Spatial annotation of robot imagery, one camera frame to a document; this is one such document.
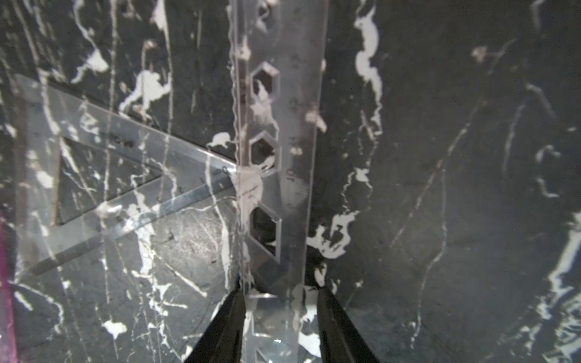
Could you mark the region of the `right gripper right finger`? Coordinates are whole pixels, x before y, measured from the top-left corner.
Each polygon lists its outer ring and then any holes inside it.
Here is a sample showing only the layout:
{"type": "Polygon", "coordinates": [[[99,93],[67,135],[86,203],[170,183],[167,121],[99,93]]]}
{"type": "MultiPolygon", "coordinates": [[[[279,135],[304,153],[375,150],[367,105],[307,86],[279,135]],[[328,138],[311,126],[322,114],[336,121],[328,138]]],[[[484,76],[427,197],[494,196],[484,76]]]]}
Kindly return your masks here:
{"type": "Polygon", "coordinates": [[[318,290],[317,311],[323,362],[379,362],[327,288],[318,290]]]}

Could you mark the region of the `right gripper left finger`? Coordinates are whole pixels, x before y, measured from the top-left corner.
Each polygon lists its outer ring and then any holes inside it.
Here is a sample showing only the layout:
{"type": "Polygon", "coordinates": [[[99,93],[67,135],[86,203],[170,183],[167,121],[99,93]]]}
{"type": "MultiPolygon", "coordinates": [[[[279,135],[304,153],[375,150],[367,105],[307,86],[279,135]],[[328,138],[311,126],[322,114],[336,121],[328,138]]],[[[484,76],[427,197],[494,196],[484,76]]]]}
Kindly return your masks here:
{"type": "Polygon", "coordinates": [[[238,363],[246,318],[245,295],[231,292],[185,363],[238,363]]]}

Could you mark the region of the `grey clear stencil ruler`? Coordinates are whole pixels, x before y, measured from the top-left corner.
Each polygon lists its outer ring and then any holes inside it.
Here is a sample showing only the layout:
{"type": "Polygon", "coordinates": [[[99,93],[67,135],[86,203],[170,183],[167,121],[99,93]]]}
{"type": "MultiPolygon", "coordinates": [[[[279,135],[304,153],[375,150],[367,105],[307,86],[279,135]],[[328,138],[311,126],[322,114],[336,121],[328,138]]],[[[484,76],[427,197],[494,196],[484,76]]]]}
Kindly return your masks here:
{"type": "Polygon", "coordinates": [[[296,362],[327,1],[232,1],[244,362],[296,362]]]}

